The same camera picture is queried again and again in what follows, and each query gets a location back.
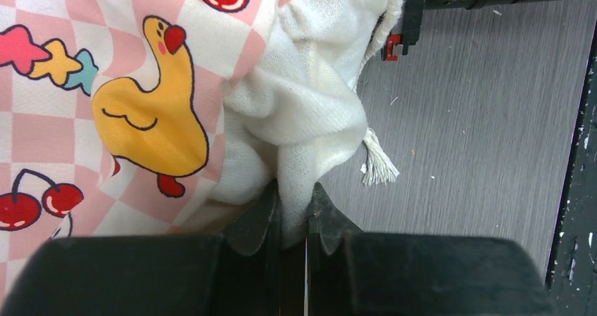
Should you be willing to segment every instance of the duck foot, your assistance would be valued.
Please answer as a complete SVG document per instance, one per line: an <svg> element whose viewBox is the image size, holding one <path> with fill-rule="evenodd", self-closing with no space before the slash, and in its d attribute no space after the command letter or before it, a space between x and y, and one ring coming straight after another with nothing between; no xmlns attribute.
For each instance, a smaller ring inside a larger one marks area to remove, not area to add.
<svg viewBox="0 0 597 316"><path fill-rule="evenodd" d="M179 198L184 195L185 188L176 182L175 177L158 174L158 189L168 198Z"/></svg>
<svg viewBox="0 0 597 316"><path fill-rule="evenodd" d="M117 175L118 172L120 171L120 164L118 162L118 160L116 160L115 156L112 156L112 158L114 159L114 172L112 172L112 176Z"/></svg>

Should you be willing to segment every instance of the white cloth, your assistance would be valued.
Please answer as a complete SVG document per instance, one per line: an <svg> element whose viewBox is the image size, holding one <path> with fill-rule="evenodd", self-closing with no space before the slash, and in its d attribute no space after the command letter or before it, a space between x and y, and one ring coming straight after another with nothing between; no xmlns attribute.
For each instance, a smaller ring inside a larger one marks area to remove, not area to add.
<svg viewBox="0 0 597 316"><path fill-rule="evenodd" d="M348 160L368 132L356 83L402 4L291 0L279 9L258 65L238 85L223 89L226 158L212 199L246 203L277 177L284 244L303 236L314 184Z"/></svg>

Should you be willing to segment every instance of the cherry stem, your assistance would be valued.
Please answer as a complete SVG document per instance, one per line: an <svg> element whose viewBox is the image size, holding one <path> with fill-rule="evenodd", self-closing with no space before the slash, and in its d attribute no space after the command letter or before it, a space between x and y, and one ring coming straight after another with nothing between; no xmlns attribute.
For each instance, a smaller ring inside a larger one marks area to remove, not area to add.
<svg viewBox="0 0 597 316"><path fill-rule="evenodd" d="M50 187L53 187L58 193L60 192L60 189L58 188L58 186L56 186L56 183L54 181L52 181L52 179L50 179L49 177L43 175L42 173L39 172L35 172L34 170L28 170L27 168L23 168L22 170L20 170L19 174L17 175L17 177L15 177L15 181L13 182L13 189L12 189L12 196L13 196L13 203L17 203L17 194L18 194L18 185L20 183L20 180L25 176L25 174L31 174L34 175L42 180L44 180L45 182L47 182L48 184L50 184Z"/></svg>

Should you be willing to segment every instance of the cartoon duck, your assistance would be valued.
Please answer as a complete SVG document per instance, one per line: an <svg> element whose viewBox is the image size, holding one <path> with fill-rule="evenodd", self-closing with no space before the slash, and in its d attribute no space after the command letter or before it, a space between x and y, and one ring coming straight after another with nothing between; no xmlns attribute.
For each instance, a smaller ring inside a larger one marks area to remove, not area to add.
<svg viewBox="0 0 597 316"><path fill-rule="evenodd" d="M204 168L209 154L206 131L193 110L193 62L182 27L148 16L143 33L156 57L158 84L145 90L130 77L103 84L92 100L94 121L115 160L155 172L162 194L181 197L184 186L176 178Z"/></svg>

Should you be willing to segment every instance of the wood grain surface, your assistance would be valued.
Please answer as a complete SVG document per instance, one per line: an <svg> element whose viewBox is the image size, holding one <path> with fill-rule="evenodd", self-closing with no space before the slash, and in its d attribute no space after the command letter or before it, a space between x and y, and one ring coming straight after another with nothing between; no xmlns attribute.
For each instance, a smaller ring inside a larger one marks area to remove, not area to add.
<svg viewBox="0 0 597 316"><path fill-rule="evenodd" d="M369 231L513 239L543 274L596 16L597 0L426 11L408 56L360 81L401 175L361 185L363 148L322 179L334 204Z"/></svg>

